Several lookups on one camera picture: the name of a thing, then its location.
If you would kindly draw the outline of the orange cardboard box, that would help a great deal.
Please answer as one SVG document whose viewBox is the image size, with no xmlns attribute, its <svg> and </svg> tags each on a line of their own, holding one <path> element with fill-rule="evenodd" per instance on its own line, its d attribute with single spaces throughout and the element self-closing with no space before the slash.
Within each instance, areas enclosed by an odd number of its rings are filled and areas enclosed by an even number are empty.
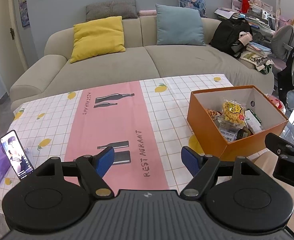
<svg viewBox="0 0 294 240">
<path fill-rule="evenodd" d="M 224 100 L 234 100 L 252 109 L 261 120 L 263 131 L 228 142 L 206 111 L 207 109 L 221 111 Z M 223 161 L 233 161 L 240 155 L 248 157 L 264 150 L 266 135 L 268 133 L 281 135 L 288 123 L 283 112 L 253 85 L 191 92 L 187 121 L 204 153 L 214 155 Z"/>
</svg>

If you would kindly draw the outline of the beige fabric sofa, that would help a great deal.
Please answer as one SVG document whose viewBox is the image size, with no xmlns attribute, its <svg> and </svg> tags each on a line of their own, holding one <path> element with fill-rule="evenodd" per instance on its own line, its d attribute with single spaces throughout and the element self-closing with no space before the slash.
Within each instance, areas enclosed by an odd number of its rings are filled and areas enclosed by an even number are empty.
<svg viewBox="0 0 294 240">
<path fill-rule="evenodd" d="M 212 48 L 219 20 L 204 18 L 204 46 L 157 44 L 157 19 L 142 16 L 123 20 L 125 48 L 71 63 L 73 29 L 52 34 L 44 55 L 10 89 L 11 110 L 23 103 L 76 90 L 171 76 L 224 74 L 234 86 L 254 85 L 270 94 L 272 73 L 262 74 L 232 56 Z"/>
</svg>

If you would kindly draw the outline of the orange stick snack packet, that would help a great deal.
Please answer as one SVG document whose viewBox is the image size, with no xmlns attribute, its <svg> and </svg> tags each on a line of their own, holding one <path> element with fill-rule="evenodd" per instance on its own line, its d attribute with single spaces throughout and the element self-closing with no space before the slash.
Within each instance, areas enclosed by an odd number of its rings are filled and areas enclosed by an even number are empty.
<svg viewBox="0 0 294 240">
<path fill-rule="evenodd" d="M 222 113 L 219 112 L 219 111 L 215 111 L 215 110 L 212 110 L 212 109 L 206 109 L 206 112 L 208 113 L 208 115 L 210 116 L 210 118 L 212 120 L 217 120 L 221 115 Z"/>
</svg>

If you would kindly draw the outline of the light blue cushion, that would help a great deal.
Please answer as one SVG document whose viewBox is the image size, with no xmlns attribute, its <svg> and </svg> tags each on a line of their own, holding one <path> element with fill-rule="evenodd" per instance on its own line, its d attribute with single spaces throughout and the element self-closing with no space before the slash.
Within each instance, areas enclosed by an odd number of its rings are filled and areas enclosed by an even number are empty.
<svg viewBox="0 0 294 240">
<path fill-rule="evenodd" d="M 200 14 L 191 8 L 157 4 L 157 45 L 204 46 Z"/>
</svg>

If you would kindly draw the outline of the stack of books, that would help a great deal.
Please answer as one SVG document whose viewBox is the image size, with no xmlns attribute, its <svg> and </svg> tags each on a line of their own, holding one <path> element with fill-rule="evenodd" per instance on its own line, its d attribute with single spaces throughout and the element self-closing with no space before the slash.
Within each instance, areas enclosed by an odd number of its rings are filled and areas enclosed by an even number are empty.
<svg viewBox="0 0 294 240">
<path fill-rule="evenodd" d="M 271 49 L 261 44 L 250 42 L 246 46 L 247 51 L 250 51 L 260 57 L 268 57 L 271 54 Z"/>
</svg>

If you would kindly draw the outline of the white clear snack packet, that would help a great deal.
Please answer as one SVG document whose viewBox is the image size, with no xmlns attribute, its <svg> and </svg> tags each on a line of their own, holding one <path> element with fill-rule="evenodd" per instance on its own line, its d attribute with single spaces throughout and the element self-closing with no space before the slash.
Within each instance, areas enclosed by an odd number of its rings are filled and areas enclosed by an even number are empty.
<svg viewBox="0 0 294 240">
<path fill-rule="evenodd" d="M 245 111 L 245 122 L 252 134 L 257 134 L 264 131 L 259 118 L 250 109 Z"/>
</svg>

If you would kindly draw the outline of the anime print pillow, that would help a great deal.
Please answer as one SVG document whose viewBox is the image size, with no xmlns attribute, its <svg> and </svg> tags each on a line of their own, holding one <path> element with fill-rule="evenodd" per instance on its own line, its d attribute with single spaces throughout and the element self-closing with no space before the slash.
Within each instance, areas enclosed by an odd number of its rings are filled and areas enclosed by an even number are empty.
<svg viewBox="0 0 294 240">
<path fill-rule="evenodd" d="M 198 10 L 201 17 L 207 18 L 205 0 L 178 0 L 179 7 Z"/>
</svg>

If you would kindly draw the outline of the yellow waffle snack packet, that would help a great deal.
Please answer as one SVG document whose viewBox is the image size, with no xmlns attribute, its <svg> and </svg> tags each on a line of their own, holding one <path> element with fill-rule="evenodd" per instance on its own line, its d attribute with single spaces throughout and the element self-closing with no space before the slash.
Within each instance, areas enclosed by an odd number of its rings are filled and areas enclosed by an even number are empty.
<svg viewBox="0 0 294 240">
<path fill-rule="evenodd" d="M 245 126 L 245 106 L 230 100 L 224 100 L 223 119 L 235 127 L 242 128 Z"/>
</svg>

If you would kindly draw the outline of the grey fuzzy cushion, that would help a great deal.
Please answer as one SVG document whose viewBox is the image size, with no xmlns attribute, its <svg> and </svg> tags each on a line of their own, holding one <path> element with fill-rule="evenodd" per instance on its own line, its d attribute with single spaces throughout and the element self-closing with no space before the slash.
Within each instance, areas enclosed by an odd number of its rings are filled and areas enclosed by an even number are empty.
<svg viewBox="0 0 294 240">
<path fill-rule="evenodd" d="M 112 0 L 86 6 L 86 22 L 113 16 L 122 16 L 123 19 L 138 18 L 136 0 Z"/>
</svg>

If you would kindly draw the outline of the grey office chair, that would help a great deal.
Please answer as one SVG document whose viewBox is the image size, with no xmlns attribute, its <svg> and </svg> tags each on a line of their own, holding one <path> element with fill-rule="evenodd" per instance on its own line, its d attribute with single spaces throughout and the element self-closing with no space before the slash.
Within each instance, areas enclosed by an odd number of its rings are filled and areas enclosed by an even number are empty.
<svg viewBox="0 0 294 240">
<path fill-rule="evenodd" d="M 271 44 L 271 59 L 274 62 L 272 72 L 276 76 L 286 67 L 286 61 L 294 48 L 294 26 L 284 25 L 273 35 Z"/>
</svg>

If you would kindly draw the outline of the cluttered desk shelf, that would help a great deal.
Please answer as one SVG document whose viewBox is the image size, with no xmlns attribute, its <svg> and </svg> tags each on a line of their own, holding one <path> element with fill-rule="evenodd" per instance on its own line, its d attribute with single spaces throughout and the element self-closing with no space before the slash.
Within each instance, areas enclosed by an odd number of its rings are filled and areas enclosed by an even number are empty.
<svg viewBox="0 0 294 240">
<path fill-rule="evenodd" d="M 219 7 L 214 13 L 221 20 L 245 18 L 254 31 L 274 35 L 276 18 L 273 7 L 261 0 L 247 0 L 247 5 L 247 12 L 243 12 L 243 0 L 231 0 L 231 8 Z"/>
</svg>

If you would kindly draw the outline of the pink white checkered tablecloth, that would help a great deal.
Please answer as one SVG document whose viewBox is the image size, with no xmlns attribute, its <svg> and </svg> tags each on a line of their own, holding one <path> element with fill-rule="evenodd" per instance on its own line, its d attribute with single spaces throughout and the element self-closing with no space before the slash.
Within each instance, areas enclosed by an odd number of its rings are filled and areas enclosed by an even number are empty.
<svg viewBox="0 0 294 240">
<path fill-rule="evenodd" d="M 231 85 L 223 74 L 204 74 L 76 90 L 22 104 L 9 129 L 34 167 L 112 147 L 116 159 L 104 178 L 113 191 L 181 191 L 191 180 L 181 149 L 203 152 L 187 119 L 191 94 Z"/>
</svg>

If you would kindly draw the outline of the blue wall poster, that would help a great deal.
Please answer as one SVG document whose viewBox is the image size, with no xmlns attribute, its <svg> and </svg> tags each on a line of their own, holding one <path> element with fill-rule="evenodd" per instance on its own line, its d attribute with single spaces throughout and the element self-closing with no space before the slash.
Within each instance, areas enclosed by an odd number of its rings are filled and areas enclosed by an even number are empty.
<svg viewBox="0 0 294 240">
<path fill-rule="evenodd" d="M 22 27 L 30 25 L 30 19 L 28 16 L 27 0 L 18 0 L 19 1 L 19 11 Z"/>
</svg>

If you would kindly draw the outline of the dark green pickle packet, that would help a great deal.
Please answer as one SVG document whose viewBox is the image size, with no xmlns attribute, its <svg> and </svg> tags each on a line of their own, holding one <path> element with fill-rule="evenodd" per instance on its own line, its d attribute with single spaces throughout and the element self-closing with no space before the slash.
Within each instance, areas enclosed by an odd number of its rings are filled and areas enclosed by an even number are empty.
<svg viewBox="0 0 294 240">
<path fill-rule="evenodd" d="M 247 138 L 251 135 L 252 135 L 252 133 L 251 133 L 250 129 L 248 129 L 247 127 L 243 127 L 238 130 L 236 140 L 241 140 L 241 139 Z"/>
</svg>

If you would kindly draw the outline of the black backpack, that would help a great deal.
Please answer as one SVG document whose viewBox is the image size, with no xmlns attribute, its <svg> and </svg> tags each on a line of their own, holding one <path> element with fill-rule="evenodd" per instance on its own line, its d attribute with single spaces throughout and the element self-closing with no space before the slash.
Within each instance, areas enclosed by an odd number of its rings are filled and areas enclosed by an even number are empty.
<svg viewBox="0 0 294 240">
<path fill-rule="evenodd" d="M 210 46 L 236 59 L 241 57 L 253 34 L 245 18 L 223 20 L 217 27 Z"/>
</svg>

